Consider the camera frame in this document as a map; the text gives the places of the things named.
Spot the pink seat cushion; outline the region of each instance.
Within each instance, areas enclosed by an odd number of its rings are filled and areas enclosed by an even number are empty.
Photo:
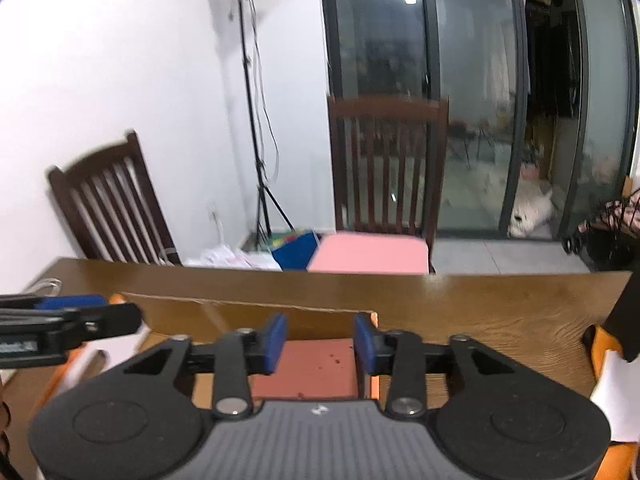
[[[306,270],[337,274],[428,274],[429,248],[404,235],[339,232],[322,238]]]

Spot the hanging cable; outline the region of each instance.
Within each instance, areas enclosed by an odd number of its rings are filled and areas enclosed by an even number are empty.
[[[264,97],[264,80],[262,78],[262,57],[260,56],[260,47],[258,46],[258,27],[257,27],[257,11],[255,9],[254,0],[249,0],[249,8],[251,10],[251,25],[254,30],[254,88],[255,94],[258,96],[258,76],[260,82],[260,101],[262,101],[262,111],[264,113],[264,117],[267,121],[267,127],[269,129],[269,133],[271,135],[271,140],[273,141],[273,147],[276,151],[276,161],[273,168],[273,174],[270,178],[265,175],[265,179],[267,183],[276,182],[278,179],[278,173],[280,171],[280,149],[278,146],[278,142],[276,141],[276,137],[273,134],[273,128],[271,127],[271,119],[269,118],[269,113],[267,112],[267,104]],[[262,146],[262,164],[264,165],[264,139],[262,137],[262,124],[260,122],[260,108],[258,107],[256,111],[256,115],[258,116],[258,131],[260,133],[260,142]]]

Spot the floor tile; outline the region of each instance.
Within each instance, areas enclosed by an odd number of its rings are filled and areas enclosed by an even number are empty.
[[[482,240],[436,240],[431,263],[437,274],[500,274]]]
[[[559,242],[486,241],[501,274],[572,274],[589,272],[583,261],[568,256]]]

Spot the light stand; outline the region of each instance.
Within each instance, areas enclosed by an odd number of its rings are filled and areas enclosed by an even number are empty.
[[[287,215],[284,213],[278,201],[273,196],[273,193],[269,189],[269,187],[265,184],[264,178],[264,163],[260,158],[260,151],[258,150],[258,136],[255,129],[255,117],[254,117],[254,102],[251,96],[251,82],[249,79],[249,57],[246,52],[246,38],[244,32],[244,5],[242,0],[238,0],[238,11],[239,11],[239,21],[240,21],[240,43],[242,45],[242,67],[244,69],[244,86],[246,90],[246,104],[249,110],[249,124],[251,126],[251,138],[254,143],[254,160],[255,160],[255,171],[258,176],[258,211],[255,219],[255,236],[256,236],[256,245],[258,243],[258,238],[260,236],[260,210],[262,210],[262,214],[264,215],[264,226],[266,229],[266,236],[271,237],[271,223],[269,220],[269,211],[267,209],[267,195],[273,202],[273,205],[276,206],[278,212],[284,218],[284,221],[287,223],[290,229],[293,230],[293,224],[287,218]]]

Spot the wood grain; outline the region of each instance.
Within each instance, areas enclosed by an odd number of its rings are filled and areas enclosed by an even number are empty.
[[[223,303],[374,310],[381,330],[413,330],[434,343],[467,333],[588,396],[594,380],[580,336],[587,326],[605,319],[629,274],[369,276],[62,259],[42,276],[62,280],[63,294],[133,292]],[[26,428],[49,376],[43,369],[20,371],[5,391],[14,416],[9,430],[12,460],[27,479],[34,478],[34,461]],[[381,389],[384,401],[385,378]],[[429,378],[429,405],[445,400],[442,380]]]

